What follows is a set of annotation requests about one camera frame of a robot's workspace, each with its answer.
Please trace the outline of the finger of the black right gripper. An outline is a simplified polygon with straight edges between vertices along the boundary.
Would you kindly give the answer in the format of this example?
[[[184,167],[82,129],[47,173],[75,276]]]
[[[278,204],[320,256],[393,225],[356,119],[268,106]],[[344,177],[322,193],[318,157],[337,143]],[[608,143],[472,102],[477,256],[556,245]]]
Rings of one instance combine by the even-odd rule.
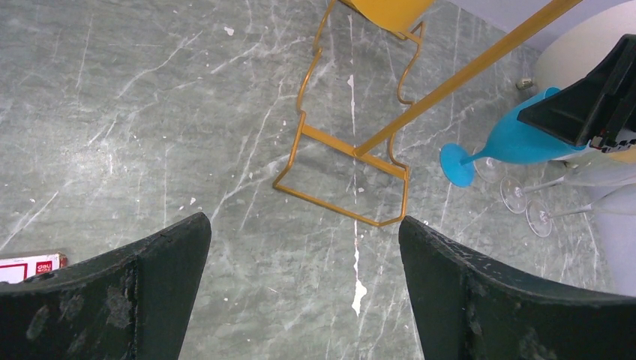
[[[520,111],[517,119],[573,146],[635,132],[635,36],[624,34],[584,78]]]

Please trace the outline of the small red white box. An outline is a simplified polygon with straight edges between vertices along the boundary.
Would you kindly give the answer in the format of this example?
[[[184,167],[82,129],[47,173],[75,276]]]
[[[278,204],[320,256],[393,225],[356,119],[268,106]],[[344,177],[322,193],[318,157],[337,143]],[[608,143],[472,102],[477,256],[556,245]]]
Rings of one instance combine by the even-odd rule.
[[[18,284],[27,278],[64,268],[67,264],[67,256],[59,252],[1,259],[1,282]]]

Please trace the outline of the round beige drawer cabinet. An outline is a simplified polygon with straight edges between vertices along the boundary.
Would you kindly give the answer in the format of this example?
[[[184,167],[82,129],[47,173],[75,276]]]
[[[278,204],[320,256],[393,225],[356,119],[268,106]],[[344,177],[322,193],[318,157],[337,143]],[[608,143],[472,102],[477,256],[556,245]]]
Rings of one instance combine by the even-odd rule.
[[[617,4],[558,37],[539,57],[531,77],[517,81],[519,90],[564,89],[584,78],[625,34],[635,33],[635,2]]]

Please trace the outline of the yellow wine glass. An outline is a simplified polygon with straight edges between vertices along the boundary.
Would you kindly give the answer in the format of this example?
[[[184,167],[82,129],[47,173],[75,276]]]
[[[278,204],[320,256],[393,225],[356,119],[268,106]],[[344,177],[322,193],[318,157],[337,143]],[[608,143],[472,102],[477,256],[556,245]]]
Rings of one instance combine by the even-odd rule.
[[[351,0],[344,4],[390,32],[405,32],[433,4],[434,0]]]

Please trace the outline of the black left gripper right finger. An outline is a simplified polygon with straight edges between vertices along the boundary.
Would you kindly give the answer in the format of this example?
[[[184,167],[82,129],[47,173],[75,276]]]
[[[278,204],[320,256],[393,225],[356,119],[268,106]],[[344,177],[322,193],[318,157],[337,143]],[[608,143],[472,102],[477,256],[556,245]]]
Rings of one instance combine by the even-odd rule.
[[[426,359],[633,359],[635,299],[538,277],[413,217],[398,241]]]

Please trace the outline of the blue wine glass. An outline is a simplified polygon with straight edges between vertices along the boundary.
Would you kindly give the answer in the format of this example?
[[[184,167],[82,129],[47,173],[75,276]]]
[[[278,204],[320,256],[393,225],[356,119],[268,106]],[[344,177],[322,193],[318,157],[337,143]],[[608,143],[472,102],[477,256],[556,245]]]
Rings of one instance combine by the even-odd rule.
[[[475,177],[472,162],[493,158],[508,164],[536,164],[583,151],[585,145],[569,145],[542,130],[518,120],[521,110],[560,92],[550,87],[517,105],[493,127],[483,148],[469,154],[456,143],[441,148],[440,163],[445,177],[460,188],[468,187]]]

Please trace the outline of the gold wire glass rack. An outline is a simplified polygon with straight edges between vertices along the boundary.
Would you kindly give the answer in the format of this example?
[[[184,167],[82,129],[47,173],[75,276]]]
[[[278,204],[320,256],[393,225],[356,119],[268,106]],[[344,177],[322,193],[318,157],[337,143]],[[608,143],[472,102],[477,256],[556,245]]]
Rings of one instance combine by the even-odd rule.
[[[472,78],[476,77],[482,71],[489,68],[495,62],[500,60],[503,56],[510,53],[514,48],[520,46],[523,42],[530,39],[536,33],[550,25],[553,21],[566,14],[572,8],[578,5],[576,0],[555,0],[548,2],[544,7],[535,12],[528,19],[523,21],[520,25],[514,28],[501,40],[497,41],[493,46],[485,50],[480,56],[472,60],[467,66],[459,70],[452,77],[447,79],[441,85],[436,87],[433,91],[423,97],[417,102],[408,101],[400,97],[398,100],[401,104],[406,105],[407,110],[399,115],[395,120],[386,125],[382,130],[375,133],[370,139],[361,145],[350,145],[324,131],[321,131],[315,127],[310,126],[306,122],[307,113],[302,109],[302,101],[305,95],[306,87],[309,83],[311,75],[313,74],[317,63],[321,59],[323,54],[323,48],[320,46],[320,37],[323,33],[323,29],[329,19],[335,2],[330,1],[328,7],[321,19],[319,27],[316,31],[312,43],[313,60],[307,73],[301,83],[301,87],[298,91],[298,97],[296,101],[296,111],[299,114],[298,127],[295,133],[294,140],[292,142],[292,148],[289,154],[289,159],[286,166],[280,171],[277,178],[273,181],[272,186],[274,189],[297,197],[301,200],[308,201],[314,205],[321,206],[325,209],[336,212],[340,215],[345,215],[356,221],[369,224],[375,227],[384,227],[389,224],[402,221],[407,211],[407,200],[410,185],[410,168],[395,159],[393,155],[393,144],[395,141],[396,133],[410,122],[419,117],[422,113],[429,110],[433,105],[439,103],[442,99],[450,95],[452,92],[460,88],[463,84],[467,83]],[[393,32],[395,37],[401,40],[410,40],[417,46],[416,52],[411,61],[416,62],[422,49],[422,44],[425,36],[425,24],[421,20],[422,15],[415,21],[410,29],[405,32]],[[329,202],[323,201],[315,196],[310,196],[301,191],[292,189],[281,184],[284,176],[292,169],[296,155],[299,148],[299,142],[302,137],[309,137],[316,140],[330,149],[334,149],[344,155],[351,157],[356,161],[360,161],[367,165],[372,166],[375,169],[381,170],[390,176],[394,176],[403,182],[403,193],[401,199],[400,214],[397,217],[377,221],[368,217],[364,217],[355,212],[346,210]]]

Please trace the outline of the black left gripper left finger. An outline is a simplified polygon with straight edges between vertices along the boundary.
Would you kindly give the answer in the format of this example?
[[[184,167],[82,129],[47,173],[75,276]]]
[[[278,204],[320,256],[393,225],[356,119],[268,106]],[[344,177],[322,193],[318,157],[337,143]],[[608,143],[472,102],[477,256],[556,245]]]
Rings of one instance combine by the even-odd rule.
[[[211,244],[202,212],[65,268],[1,284],[3,359],[177,359]]]

